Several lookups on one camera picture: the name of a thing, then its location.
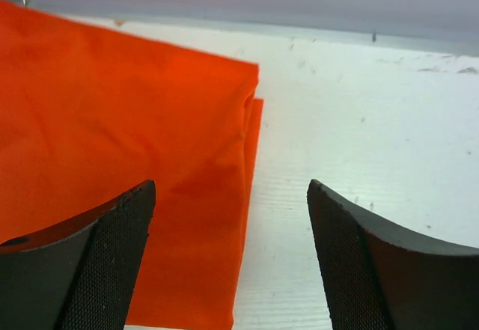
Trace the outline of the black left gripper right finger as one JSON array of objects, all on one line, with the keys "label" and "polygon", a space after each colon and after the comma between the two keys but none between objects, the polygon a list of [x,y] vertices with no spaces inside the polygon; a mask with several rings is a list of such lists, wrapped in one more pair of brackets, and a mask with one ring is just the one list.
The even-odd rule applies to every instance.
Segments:
[{"label": "black left gripper right finger", "polygon": [[312,180],[314,245],[334,329],[476,329],[478,250],[417,233]]}]

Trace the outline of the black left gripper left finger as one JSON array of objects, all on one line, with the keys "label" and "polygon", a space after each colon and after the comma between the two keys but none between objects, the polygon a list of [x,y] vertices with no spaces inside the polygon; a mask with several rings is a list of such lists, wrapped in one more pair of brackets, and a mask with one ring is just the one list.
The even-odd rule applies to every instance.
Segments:
[{"label": "black left gripper left finger", "polygon": [[2,329],[123,329],[156,203],[146,180],[1,244]]}]

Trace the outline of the orange t shirt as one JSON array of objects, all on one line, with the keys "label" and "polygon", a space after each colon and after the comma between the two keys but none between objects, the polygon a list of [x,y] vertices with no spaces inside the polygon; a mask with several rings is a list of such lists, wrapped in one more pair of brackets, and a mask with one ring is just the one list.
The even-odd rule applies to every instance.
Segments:
[{"label": "orange t shirt", "polygon": [[230,329],[263,102],[256,64],[1,3],[1,239],[145,181],[130,325]]}]

